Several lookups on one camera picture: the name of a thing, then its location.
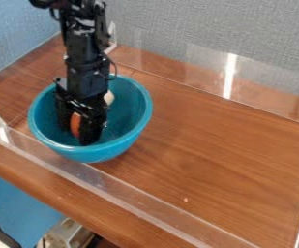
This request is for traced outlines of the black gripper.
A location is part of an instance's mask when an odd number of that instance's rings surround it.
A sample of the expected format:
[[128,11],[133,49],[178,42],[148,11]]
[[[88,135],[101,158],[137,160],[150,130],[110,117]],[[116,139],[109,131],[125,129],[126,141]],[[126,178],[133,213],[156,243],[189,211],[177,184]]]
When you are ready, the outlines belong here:
[[57,123],[62,131],[69,130],[70,115],[80,114],[78,142],[89,145],[100,139],[106,125],[106,102],[109,61],[94,59],[77,63],[65,60],[65,77],[54,78]]

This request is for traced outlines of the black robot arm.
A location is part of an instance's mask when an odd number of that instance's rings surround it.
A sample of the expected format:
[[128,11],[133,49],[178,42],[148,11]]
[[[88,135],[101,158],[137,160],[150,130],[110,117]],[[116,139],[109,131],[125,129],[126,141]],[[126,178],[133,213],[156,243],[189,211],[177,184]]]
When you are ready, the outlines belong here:
[[101,0],[28,0],[38,9],[48,9],[60,24],[65,47],[65,78],[56,77],[54,106],[62,131],[81,145],[100,139],[106,124],[106,101],[110,60],[105,9]]

